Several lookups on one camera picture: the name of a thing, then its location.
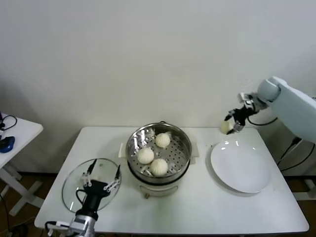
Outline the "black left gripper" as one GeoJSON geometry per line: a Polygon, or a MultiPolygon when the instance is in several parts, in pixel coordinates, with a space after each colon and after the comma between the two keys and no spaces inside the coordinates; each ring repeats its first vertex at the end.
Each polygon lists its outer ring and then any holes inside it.
{"type": "Polygon", "coordinates": [[[81,176],[86,198],[82,204],[84,210],[98,210],[101,200],[110,195],[110,192],[121,183],[120,165],[117,168],[114,180],[110,183],[92,181],[91,174],[96,165],[97,159],[88,167],[87,171],[81,176]]]}

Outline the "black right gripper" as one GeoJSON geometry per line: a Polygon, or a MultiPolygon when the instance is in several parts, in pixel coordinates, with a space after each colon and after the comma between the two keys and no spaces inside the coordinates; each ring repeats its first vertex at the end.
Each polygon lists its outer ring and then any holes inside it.
{"type": "Polygon", "coordinates": [[[240,109],[232,109],[228,112],[228,115],[225,116],[224,121],[229,121],[230,119],[235,120],[235,124],[233,125],[230,133],[239,133],[243,130],[245,121],[249,116],[255,114],[255,111],[252,108],[248,108],[243,106],[240,109]]]}

